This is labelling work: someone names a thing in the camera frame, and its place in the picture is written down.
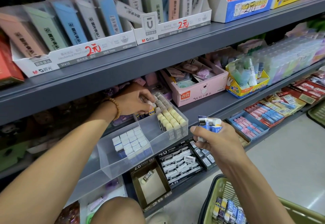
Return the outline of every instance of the floor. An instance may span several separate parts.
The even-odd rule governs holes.
[[[278,196],[325,215],[324,138],[325,129],[303,115],[247,154]],[[174,224],[197,223],[211,182],[220,173],[164,207]]]

